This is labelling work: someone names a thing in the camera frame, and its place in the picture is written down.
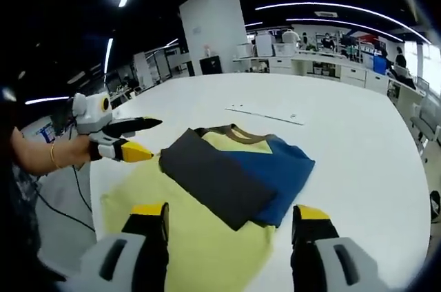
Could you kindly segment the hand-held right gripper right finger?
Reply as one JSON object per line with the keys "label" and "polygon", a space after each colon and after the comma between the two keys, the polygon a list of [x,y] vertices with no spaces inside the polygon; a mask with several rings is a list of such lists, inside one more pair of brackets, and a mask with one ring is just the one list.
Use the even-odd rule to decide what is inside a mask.
{"label": "hand-held right gripper right finger", "polygon": [[294,206],[291,243],[294,291],[388,290],[376,261],[319,209]]}

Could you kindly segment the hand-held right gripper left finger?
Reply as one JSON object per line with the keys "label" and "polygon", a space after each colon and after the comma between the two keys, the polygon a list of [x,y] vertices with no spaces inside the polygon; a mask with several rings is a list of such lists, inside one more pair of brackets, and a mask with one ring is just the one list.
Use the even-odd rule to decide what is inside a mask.
{"label": "hand-held right gripper left finger", "polygon": [[121,232],[82,257],[81,290],[164,291],[168,241],[168,203],[133,207]]}

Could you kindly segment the person's left hand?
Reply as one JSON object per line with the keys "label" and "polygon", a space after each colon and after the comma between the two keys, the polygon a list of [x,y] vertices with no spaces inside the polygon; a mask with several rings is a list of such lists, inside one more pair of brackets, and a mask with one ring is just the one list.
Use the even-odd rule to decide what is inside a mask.
{"label": "person's left hand", "polygon": [[82,167],[91,161],[90,156],[90,137],[88,135],[78,135],[68,141],[67,150],[68,165]]}

